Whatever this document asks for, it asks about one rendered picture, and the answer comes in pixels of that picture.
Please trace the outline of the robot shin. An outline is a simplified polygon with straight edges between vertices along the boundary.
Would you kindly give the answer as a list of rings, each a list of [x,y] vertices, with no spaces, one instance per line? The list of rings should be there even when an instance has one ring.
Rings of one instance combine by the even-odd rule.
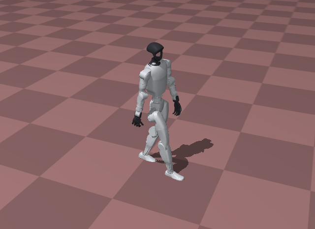
[[[174,170],[173,170],[172,153],[171,153],[170,145],[169,144],[167,145],[167,149],[163,146],[162,143],[159,143],[157,146],[159,148],[159,153],[162,157],[162,160],[164,161],[164,163],[167,167],[168,173],[172,174],[172,172],[174,172]]]
[[[158,138],[158,135],[156,136],[150,136],[150,134],[147,136],[147,140],[146,140],[146,147],[144,150],[143,155],[147,156],[148,153],[150,152],[151,148],[154,146],[156,140]],[[147,153],[147,154],[146,154]]]

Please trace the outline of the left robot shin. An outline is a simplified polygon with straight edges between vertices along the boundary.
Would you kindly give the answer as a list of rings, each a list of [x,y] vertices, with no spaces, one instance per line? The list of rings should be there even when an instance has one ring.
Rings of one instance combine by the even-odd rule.
[[[147,136],[147,140],[146,140],[146,147],[144,150],[143,155],[147,156],[148,153],[150,152],[151,148],[154,146],[156,140],[158,138],[158,135],[156,136],[150,136],[150,134]],[[147,153],[147,154],[146,154]]]

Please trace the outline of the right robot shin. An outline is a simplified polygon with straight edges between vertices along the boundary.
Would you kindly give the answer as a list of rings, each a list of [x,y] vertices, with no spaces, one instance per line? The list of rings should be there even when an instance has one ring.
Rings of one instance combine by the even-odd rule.
[[[174,172],[174,170],[173,170],[172,153],[171,153],[170,145],[169,144],[167,145],[167,149],[163,146],[162,143],[159,143],[157,146],[159,148],[159,153],[162,157],[162,160],[164,161],[164,163],[167,167],[168,173],[172,174],[172,172]]]

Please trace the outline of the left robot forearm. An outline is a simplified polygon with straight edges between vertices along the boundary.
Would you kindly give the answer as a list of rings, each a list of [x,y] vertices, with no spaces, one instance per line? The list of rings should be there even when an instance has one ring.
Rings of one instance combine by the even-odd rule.
[[[172,96],[173,100],[176,100],[176,96],[178,96],[176,88],[175,88],[175,82],[172,85],[168,85],[168,88],[170,90],[170,94]]]

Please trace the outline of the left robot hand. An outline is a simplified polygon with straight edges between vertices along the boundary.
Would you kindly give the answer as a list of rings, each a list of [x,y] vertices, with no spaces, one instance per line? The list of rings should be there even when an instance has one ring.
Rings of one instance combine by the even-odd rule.
[[[175,107],[175,109],[174,109],[174,115],[180,115],[180,113],[181,113],[181,111],[182,111],[182,108],[181,108],[181,106],[180,106],[180,103],[178,102],[179,101],[179,97],[178,96],[176,96],[176,100],[173,100],[173,102],[174,102],[174,107]]]

